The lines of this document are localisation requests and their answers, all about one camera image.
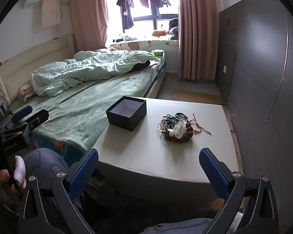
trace white table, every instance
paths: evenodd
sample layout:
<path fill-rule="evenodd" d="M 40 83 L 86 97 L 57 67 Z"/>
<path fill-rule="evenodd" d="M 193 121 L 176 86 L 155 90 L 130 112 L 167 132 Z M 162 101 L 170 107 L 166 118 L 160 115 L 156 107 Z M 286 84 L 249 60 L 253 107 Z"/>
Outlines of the white table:
<path fill-rule="evenodd" d="M 231 171 L 238 170 L 236 153 L 221 105 L 146 99 L 147 114 L 133 132 L 109 125 L 93 146 L 99 152 L 99 171 L 119 191 L 150 201 L 202 206 L 215 200 L 198 160 L 208 147 Z M 157 124 L 167 113 L 182 112 L 212 135 L 202 131 L 189 142 L 167 141 Z"/>

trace pink pillow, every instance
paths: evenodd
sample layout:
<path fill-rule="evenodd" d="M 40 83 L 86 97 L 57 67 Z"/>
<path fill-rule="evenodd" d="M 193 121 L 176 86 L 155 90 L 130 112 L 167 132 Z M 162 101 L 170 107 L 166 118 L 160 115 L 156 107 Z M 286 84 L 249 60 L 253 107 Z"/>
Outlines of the pink pillow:
<path fill-rule="evenodd" d="M 28 80 L 26 83 L 23 83 L 17 90 L 17 98 L 23 103 L 27 103 L 34 95 L 36 95 L 36 92 L 34 92 L 30 80 Z"/>

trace cream headboard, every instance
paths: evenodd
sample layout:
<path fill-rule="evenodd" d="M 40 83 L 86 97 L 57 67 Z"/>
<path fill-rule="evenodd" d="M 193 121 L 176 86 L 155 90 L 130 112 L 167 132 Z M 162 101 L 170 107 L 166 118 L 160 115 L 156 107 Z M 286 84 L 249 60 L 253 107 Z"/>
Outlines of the cream headboard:
<path fill-rule="evenodd" d="M 73 35 L 34 46 L 6 61 L 0 66 L 0 91 L 3 100 L 11 106 L 17 98 L 17 89 L 30 79 L 31 73 L 43 65 L 73 58 Z"/>

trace mint green blanket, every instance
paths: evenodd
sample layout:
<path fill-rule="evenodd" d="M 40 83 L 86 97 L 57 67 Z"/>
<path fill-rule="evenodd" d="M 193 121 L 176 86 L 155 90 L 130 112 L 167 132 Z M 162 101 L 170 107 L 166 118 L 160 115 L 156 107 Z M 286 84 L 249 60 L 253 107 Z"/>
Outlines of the mint green blanket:
<path fill-rule="evenodd" d="M 151 61 L 153 65 L 142 71 L 132 71 L 107 80 L 84 82 L 57 97 L 36 96 L 27 104 L 14 101 L 10 110 L 15 113 L 27 105 L 33 107 L 33 113 L 41 109 L 48 110 L 49 119 L 34 132 L 85 152 L 107 127 L 105 111 L 111 105 L 122 96 L 145 95 L 165 62 L 165 56 L 159 57 L 159 60 L 157 63 Z"/>
<path fill-rule="evenodd" d="M 70 87 L 85 81 L 96 81 L 119 76 L 133 69 L 137 63 L 159 59 L 147 51 L 113 51 L 100 53 L 81 51 L 73 59 L 53 62 L 31 74 L 31 84 L 39 96 L 55 97 Z"/>

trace black box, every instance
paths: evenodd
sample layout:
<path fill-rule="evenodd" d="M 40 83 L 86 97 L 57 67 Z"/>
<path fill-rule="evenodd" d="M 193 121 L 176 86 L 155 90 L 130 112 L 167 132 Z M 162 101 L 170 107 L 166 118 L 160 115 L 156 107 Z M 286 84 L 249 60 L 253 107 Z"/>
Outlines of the black box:
<path fill-rule="evenodd" d="M 147 113 L 146 103 L 144 99 L 123 96 L 106 110 L 109 123 L 133 131 Z"/>

